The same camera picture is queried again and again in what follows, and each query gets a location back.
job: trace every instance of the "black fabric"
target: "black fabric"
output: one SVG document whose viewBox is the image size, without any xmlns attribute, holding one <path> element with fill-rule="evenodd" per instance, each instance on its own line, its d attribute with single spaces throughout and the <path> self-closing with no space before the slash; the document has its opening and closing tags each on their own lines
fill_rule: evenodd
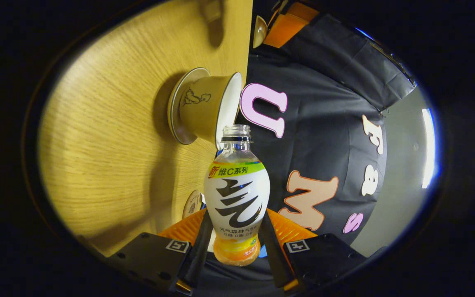
<svg viewBox="0 0 475 297">
<path fill-rule="evenodd" d="M 302 177 L 329 181 L 338 177 L 335 196 L 315 206 L 325 219 L 313 231 L 318 235 L 333 233 L 346 244 L 351 244 L 364 228 L 380 194 L 386 169 L 386 132 L 379 111 L 360 95 L 333 79 L 301 64 L 285 59 L 249 56 L 247 84 L 260 83 L 287 95 L 285 113 L 264 100 L 255 100 L 254 109 L 271 118 L 285 120 L 282 138 L 266 128 L 257 126 L 240 113 L 236 124 L 250 126 L 254 139 L 252 152 L 264 163 L 270 177 L 268 207 L 279 211 L 287 207 L 284 199 L 303 191 L 287 191 L 291 171 L 298 170 Z M 362 115 L 383 128 L 384 153 L 364 133 Z M 373 195 L 362 196 L 361 187 L 367 165 L 379 172 L 379 183 Z M 350 215 L 363 213 L 360 227 L 350 233 L 343 228 Z M 243 267 L 222 265 L 209 253 L 205 273 L 238 280 L 271 280 L 269 263 L 258 258 Z"/>
<path fill-rule="evenodd" d="M 382 111 L 407 96 L 415 86 L 372 43 L 323 14 L 303 27 L 280 51 L 347 86 Z"/>
<path fill-rule="evenodd" d="M 193 297 L 284 297 L 283 289 L 272 280 L 231 280 L 220 276 L 201 274 Z"/>
</svg>

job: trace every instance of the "bottle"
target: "bottle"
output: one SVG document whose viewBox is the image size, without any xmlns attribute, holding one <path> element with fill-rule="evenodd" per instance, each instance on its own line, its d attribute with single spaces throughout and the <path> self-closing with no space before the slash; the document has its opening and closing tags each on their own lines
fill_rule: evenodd
<svg viewBox="0 0 475 297">
<path fill-rule="evenodd" d="M 214 255 L 223 264 L 245 266 L 260 252 L 258 231 L 269 202 L 269 175 L 250 151 L 247 125 L 225 126 L 223 152 L 204 180 L 206 208 L 215 229 Z"/>
</svg>

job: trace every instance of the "cup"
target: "cup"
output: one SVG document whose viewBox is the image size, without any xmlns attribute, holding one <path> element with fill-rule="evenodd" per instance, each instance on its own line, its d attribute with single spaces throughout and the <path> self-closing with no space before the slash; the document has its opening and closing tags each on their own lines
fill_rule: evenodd
<svg viewBox="0 0 475 297">
<path fill-rule="evenodd" d="M 200 137 L 222 150 L 223 128 L 234 124 L 240 96 L 241 73 L 211 76 L 204 68 L 190 71 L 177 83 L 168 105 L 175 139 L 190 144 Z"/>
</svg>

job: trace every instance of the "bottle label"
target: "bottle label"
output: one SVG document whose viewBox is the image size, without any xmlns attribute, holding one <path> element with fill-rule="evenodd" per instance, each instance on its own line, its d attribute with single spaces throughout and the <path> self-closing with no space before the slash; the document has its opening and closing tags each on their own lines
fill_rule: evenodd
<svg viewBox="0 0 475 297">
<path fill-rule="evenodd" d="M 270 194 L 269 175 L 261 162 L 213 162 L 204 193 L 210 219 L 221 239 L 242 241 L 258 234 Z"/>
<path fill-rule="evenodd" d="M 237 177 L 240 175 L 255 173 L 265 170 L 260 161 L 243 163 L 212 162 L 209 167 L 209 179 L 222 179 L 223 177 Z"/>
</svg>

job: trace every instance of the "wood grain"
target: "wood grain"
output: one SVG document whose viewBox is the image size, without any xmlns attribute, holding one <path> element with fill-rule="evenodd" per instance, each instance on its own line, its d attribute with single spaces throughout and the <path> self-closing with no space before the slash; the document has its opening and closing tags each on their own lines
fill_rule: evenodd
<svg viewBox="0 0 475 297">
<path fill-rule="evenodd" d="M 239 71 L 245 84 L 252 0 L 224 1 L 223 21 L 210 24 L 205 2 L 165 2 L 113 28 L 68 66 L 45 106 L 38 161 L 47 195 L 104 256 L 181 220 L 188 195 L 203 188 L 215 148 L 170 133 L 177 80 L 203 66 Z"/>
</svg>

